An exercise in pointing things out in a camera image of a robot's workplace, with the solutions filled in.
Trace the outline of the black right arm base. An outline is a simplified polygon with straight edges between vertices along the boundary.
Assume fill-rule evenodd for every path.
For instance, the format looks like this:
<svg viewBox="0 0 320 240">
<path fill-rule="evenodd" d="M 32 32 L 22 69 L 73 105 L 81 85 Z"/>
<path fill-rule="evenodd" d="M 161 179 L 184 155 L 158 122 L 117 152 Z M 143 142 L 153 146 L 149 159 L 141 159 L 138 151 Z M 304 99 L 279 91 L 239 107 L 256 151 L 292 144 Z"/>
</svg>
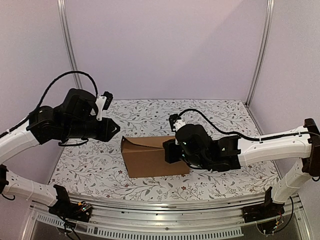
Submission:
<svg viewBox="0 0 320 240">
<path fill-rule="evenodd" d="M 276 217 L 282 218 L 282 214 L 285 213 L 284 205 L 284 203 L 275 203 L 273 201 L 272 187 L 269 187 L 265 192 L 262 203 L 245 206 L 241 209 L 242 217 L 245 223 L 273 218 L 273 220 L 258 223 L 257 228 L 264 235 L 274 234 L 280 223 L 279 220 L 276 220 Z"/>
</svg>

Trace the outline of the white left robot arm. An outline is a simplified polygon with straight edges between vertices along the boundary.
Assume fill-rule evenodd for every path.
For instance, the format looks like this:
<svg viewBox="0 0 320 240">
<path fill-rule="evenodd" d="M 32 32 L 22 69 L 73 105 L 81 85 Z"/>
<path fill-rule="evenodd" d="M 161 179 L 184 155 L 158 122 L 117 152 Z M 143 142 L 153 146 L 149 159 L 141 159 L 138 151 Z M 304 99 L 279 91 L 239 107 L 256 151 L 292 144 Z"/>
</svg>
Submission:
<svg viewBox="0 0 320 240">
<path fill-rule="evenodd" d="M 61 147 L 70 147 L 71 139 L 77 140 L 75 146 L 91 139 L 110 141 L 120 131 L 111 118 L 103 115 L 112 99 L 107 91 L 95 96 L 72 88 L 60 105 L 36 107 L 0 139 L 0 192 L 54 206 L 63 217 L 70 217 L 75 210 L 65 188 L 44 184 L 49 177 L 45 165 L 54 159 L 49 155 L 54 151 L 36 154 L 44 160 L 32 160 L 31 154 L 50 141 L 57 141 Z"/>
</svg>

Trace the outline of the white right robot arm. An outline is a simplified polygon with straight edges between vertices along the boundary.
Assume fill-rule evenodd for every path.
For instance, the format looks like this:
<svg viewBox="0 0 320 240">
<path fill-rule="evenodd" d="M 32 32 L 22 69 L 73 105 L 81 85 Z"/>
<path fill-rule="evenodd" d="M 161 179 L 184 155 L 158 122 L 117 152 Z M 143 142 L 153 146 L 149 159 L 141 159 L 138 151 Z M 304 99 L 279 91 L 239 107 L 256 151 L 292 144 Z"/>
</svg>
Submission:
<svg viewBox="0 0 320 240">
<path fill-rule="evenodd" d="M 174 139 L 162 144 L 164 159 L 169 164 L 183 161 L 193 169 L 227 172 L 259 162 L 297 159 L 259 206 L 262 218 L 269 218 L 305 182 L 320 175 L 320 133 L 311 118 L 303 126 L 278 134 L 247 137 L 231 133 L 217 140 L 200 124 L 177 119 L 170 125 Z"/>
</svg>

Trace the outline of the brown cardboard paper box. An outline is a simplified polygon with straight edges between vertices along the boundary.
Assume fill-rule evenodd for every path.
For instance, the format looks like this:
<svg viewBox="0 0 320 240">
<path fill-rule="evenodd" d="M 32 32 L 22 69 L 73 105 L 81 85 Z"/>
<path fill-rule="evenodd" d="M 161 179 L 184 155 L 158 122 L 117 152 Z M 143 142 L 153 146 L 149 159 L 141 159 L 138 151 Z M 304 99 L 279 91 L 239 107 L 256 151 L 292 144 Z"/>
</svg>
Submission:
<svg viewBox="0 0 320 240">
<path fill-rule="evenodd" d="M 130 178 L 187 175 L 190 168 L 183 161 L 168 163 L 163 143 L 174 136 L 125 137 L 120 150 Z"/>
</svg>

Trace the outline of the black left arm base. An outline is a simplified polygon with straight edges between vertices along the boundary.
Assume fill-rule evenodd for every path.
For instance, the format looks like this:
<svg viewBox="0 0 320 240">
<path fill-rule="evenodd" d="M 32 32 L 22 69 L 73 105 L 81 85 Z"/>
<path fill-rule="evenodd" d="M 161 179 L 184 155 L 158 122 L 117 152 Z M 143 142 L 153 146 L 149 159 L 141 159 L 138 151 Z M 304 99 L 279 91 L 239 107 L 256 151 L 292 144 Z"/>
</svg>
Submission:
<svg viewBox="0 0 320 240">
<path fill-rule="evenodd" d="M 75 221 L 88 223 L 93 206 L 84 200 L 78 203 L 73 203 L 70 200 L 67 190 L 60 185 L 55 184 L 53 188 L 56 190 L 56 203 L 49 206 L 49 213 L 61 218 L 71 219 Z"/>
</svg>

